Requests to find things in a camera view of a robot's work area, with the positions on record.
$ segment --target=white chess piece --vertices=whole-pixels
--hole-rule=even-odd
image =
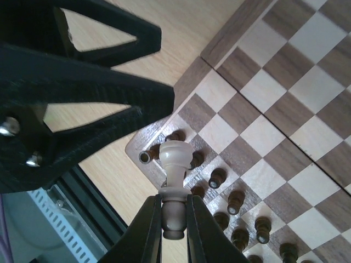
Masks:
[[[167,141],[160,146],[160,160],[167,174],[167,187],[161,188],[162,228],[167,239],[179,240],[186,229],[186,197],[191,191],[183,187],[184,173],[193,159],[193,147],[183,141]]]

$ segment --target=gripped chess piece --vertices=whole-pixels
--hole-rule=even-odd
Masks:
[[[296,263],[298,259],[298,249],[294,244],[285,243],[279,248],[279,254],[283,259],[283,263]]]
[[[210,188],[217,189],[227,178],[227,173],[222,168],[216,168],[211,172],[211,178],[208,181]]]
[[[240,252],[243,252],[248,245],[247,230],[242,228],[235,229],[231,234],[231,242]]]
[[[167,186],[158,193],[161,208],[163,237],[179,240],[186,229],[186,198],[191,191],[183,187],[184,173],[193,159],[193,147],[183,141],[166,141],[160,146],[160,160],[167,175]]]
[[[217,224],[219,225],[219,227],[224,231],[227,229],[228,225],[229,225],[229,216],[224,213],[224,212],[216,212],[213,215],[215,221],[217,222]]]
[[[202,165],[204,161],[205,161],[205,158],[201,152],[199,151],[194,152],[193,159],[190,162],[189,170],[194,170],[196,167],[199,167],[200,165]]]
[[[251,255],[247,259],[250,263],[263,263],[263,260],[257,255]]]
[[[201,199],[205,197],[205,189],[201,185],[195,185],[190,191],[193,196],[200,196]]]
[[[228,197],[227,211],[231,215],[237,215],[244,203],[245,193],[242,191],[234,190]]]
[[[166,136],[165,141],[185,141],[185,133],[182,130],[176,130]]]
[[[267,244],[269,242],[269,232],[272,229],[270,219],[265,216],[260,216],[255,220],[254,227],[257,231],[257,241],[261,244]]]
[[[151,146],[149,150],[141,151],[139,154],[139,161],[143,164],[150,163],[153,159],[159,159],[160,144]]]

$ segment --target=light wood surface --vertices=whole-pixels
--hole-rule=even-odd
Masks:
[[[116,70],[174,85],[204,47],[221,29],[243,0],[113,0],[162,28],[162,49],[158,54],[119,66]],[[113,45],[131,37],[75,13],[66,12],[77,49]],[[91,122],[119,111],[111,104],[49,105],[45,122],[62,130]],[[133,164],[124,148],[133,134],[105,147],[81,163],[97,188],[127,224],[135,217],[155,187]],[[164,262],[186,262],[186,239],[163,241]]]

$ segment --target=dark chess pawn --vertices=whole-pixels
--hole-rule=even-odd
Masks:
[[[189,170],[194,170],[196,167],[199,167],[203,164],[205,158],[201,152],[194,152],[193,153],[193,160],[190,163]]]
[[[142,151],[139,154],[139,161],[143,164],[150,163],[153,159],[159,159],[160,144],[151,146],[149,150]]]
[[[296,263],[298,259],[298,249],[294,244],[285,243],[279,248],[279,254],[283,259],[283,263]]]
[[[223,231],[227,229],[229,225],[229,216],[226,213],[216,212],[213,217]]]
[[[208,181],[210,188],[217,189],[227,178],[227,173],[221,168],[216,168],[211,172],[211,178]]]
[[[234,190],[228,197],[227,211],[231,215],[237,215],[239,213],[242,204],[244,203],[245,194],[242,191]]]
[[[257,241],[261,244],[267,244],[269,242],[269,232],[272,229],[270,219],[261,216],[255,220],[254,227]]]
[[[256,255],[251,255],[247,259],[249,260],[250,263],[263,263],[263,260]]]
[[[185,133],[181,130],[176,130],[166,136],[165,141],[185,141]]]
[[[247,230],[242,228],[235,229],[231,234],[231,242],[240,252],[243,252],[248,245]]]
[[[200,185],[195,185],[190,191],[193,196],[200,196],[201,199],[205,197],[205,189]]]

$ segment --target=chessboard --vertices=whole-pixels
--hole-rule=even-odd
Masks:
[[[297,262],[351,259],[351,1],[246,0],[174,87],[175,111],[141,130],[126,148],[149,180],[166,179],[158,159],[139,153],[182,131],[203,155],[184,187],[205,189],[212,214],[228,214],[233,191],[245,194],[224,230],[245,229],[244,255],[281,262],[284,243]],[[218,188],[212,172],[226,173]],[[269,242],[255,220],[271,221]]]

